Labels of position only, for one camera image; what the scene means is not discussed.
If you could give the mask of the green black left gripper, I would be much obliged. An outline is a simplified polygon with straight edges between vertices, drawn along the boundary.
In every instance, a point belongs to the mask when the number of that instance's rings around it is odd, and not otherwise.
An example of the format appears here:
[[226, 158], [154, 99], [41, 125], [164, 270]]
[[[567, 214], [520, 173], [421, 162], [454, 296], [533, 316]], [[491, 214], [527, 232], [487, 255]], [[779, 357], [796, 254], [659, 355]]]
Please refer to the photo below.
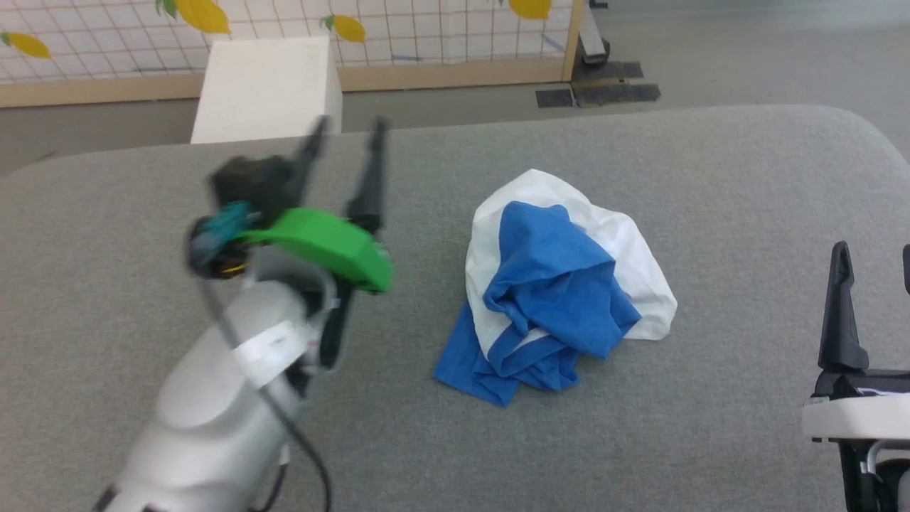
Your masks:
[[[327, 114], [320, 116], [289, 160], [287, 198], [302, 206], [310, 171], [321, 158], [323, 139], [331, 127]], [[201, 218], [189, 236], [186, 259], [196, 274], [231, 278], [246, 263], [225, 262], [225, 256], [251, 246], [272, 245], [300, 260], [308, 260], [371, 294], [386, 294], [393, 268], [389, 255], [376, 238], [383, 227], [386, 184], [386, 146], [389, 123], [375, 120], [367, 143], [367, 159], [360, 185], [348, 202], [347, 218], [315, 208], [284, 208], [267, 218], [250, 202], [228, 202], [211, 217]]]

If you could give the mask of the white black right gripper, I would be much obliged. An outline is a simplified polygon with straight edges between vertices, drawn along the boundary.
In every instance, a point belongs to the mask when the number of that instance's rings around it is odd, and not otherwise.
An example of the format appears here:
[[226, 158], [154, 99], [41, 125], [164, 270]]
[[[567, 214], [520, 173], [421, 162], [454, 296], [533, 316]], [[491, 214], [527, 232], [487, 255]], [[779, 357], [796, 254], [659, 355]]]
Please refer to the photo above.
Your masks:
[[[910, 244], [903, 249], [910, 294]], [[909, 439], [907, 370], [867, 370], [869, 356], [856, 328], [854, 270], [846, 242], [832, 248], [815, 389], [802, 409], [802, 432], [813, 439]]]

